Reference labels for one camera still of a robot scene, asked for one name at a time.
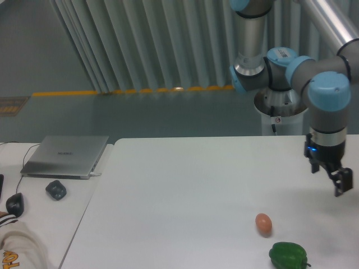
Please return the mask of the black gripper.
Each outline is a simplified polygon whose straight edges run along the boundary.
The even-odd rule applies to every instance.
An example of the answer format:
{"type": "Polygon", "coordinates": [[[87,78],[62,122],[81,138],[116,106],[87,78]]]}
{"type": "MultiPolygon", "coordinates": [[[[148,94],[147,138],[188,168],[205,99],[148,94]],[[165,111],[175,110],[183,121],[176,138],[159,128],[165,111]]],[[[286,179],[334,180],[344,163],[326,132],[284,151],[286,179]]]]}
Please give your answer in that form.
{"type": "Polygon", "coordinates": [[[312,134],[306,135],[304,156],[309,159],[311,172],[316,173],[323,167],[333,182],[334,196],[339,197],[353,188],[353,171],[342,168],[341,159],[344,156],[346,142],[335,146],[322,146],[312,140],[312,134]]]}

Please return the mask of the cream sleeved forearm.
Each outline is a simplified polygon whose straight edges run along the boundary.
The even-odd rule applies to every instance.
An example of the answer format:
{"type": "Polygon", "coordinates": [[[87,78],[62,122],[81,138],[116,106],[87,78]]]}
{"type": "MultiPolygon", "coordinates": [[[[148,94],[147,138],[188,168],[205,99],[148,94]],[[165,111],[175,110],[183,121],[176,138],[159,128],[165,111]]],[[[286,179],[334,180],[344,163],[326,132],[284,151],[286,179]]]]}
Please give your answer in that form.
{"type": "Polygon", "coordinates": [[[47,268],[41,241],[15,215],[1,212],[1,268],[47,268]]]}

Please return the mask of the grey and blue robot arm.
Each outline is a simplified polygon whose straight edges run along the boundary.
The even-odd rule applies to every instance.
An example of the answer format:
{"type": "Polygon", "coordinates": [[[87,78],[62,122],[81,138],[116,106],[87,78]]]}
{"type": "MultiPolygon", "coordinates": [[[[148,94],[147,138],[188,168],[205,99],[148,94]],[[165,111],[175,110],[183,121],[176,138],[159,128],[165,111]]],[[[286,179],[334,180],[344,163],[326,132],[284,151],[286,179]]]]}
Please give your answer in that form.
{"type": "Polygon", "coordinates": [[[315,27],[335,56],[316,61],[296,56],[288,48],[261,54],[265,16],[272,1],[231,1],[240,18],[238,57],[230,66],[237,92],[267,88],[295,91],[297,104],[310,113],[304,155],[311,171],[324,169],[334,184],[335,196],[353,188],[353,172],[342,166],[346,145],[351,85],[358,82],[358,29],[333,1],[301,1],[315,27]]]}

